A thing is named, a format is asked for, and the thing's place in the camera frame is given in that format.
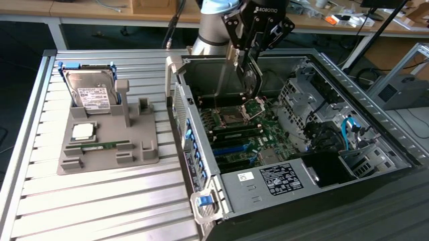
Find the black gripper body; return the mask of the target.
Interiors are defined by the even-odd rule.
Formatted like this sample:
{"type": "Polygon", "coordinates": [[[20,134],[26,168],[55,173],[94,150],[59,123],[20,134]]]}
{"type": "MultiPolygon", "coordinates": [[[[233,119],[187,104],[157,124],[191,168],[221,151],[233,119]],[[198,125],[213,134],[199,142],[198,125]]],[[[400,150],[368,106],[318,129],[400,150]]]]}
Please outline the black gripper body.
{"type": "Polygon", "coordinates": [[[273,28],[286,17],[286,7],[290,1],[244,1],[241,6],[241,18],[250,31],[252,27],[262,32],[269,25],[273,28]]]}

